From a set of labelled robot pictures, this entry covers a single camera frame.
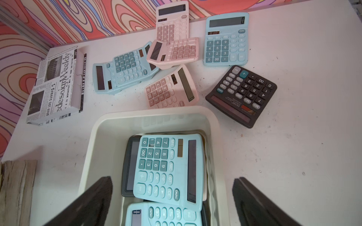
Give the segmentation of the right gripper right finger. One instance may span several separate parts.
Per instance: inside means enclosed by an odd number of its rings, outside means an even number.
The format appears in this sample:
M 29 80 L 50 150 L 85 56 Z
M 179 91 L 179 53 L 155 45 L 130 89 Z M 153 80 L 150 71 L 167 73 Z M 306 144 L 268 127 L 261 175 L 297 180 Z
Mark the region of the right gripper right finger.
M 299 226 L 246 178 L 234 180 L 232 194 L 242 226 Z

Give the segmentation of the black calculator front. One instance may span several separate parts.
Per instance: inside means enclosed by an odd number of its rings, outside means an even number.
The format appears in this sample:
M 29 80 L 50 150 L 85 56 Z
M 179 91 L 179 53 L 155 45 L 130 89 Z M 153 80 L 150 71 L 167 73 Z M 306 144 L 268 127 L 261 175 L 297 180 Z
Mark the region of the black calculator front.
M 134 135 L 129 138 L 127 143 L 124 162 L 123 162 L 122 187 L 121 187 L 121 194 L 123 197 L 134 197 L 133 185 L 135 179 L 135 169 L 136 169 L 140 138 L 141 135 Z

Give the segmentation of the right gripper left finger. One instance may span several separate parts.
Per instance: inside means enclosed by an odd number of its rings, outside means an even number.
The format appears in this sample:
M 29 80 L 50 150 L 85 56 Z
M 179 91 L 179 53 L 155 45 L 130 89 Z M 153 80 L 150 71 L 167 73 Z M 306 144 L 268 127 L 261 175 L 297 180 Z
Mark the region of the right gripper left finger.
M 112 193 L 111 177 L 101 177 L 46 225 L 103 226 L 107 219 Z

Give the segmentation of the light blue calculator front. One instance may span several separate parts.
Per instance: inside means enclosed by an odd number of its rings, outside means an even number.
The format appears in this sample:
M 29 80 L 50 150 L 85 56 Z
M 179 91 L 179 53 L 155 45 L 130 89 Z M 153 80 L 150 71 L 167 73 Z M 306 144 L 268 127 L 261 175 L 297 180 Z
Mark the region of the light blue calculator front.
M 159 202 L 132 203 L 125 226 L 201 226 L 201 212 Z

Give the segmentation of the black calculator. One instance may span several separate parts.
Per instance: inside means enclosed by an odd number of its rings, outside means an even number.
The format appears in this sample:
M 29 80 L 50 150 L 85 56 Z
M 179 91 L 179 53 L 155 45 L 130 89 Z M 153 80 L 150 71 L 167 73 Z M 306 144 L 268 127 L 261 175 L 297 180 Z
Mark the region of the black calculator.
M 122 187 L 121 187 L 121 194 L 123 197 L 134 197 L 133 185 L 135 179 L 135 169 L 136 169 L 140 138 L 141 135 L 134 135 L 129 138 L 127 143 L 124 162 L 123 162 Z
M 231 66 L 206 101 L 239 124 L 251 129 L 276 92 L 272 81 L 241 66 Z

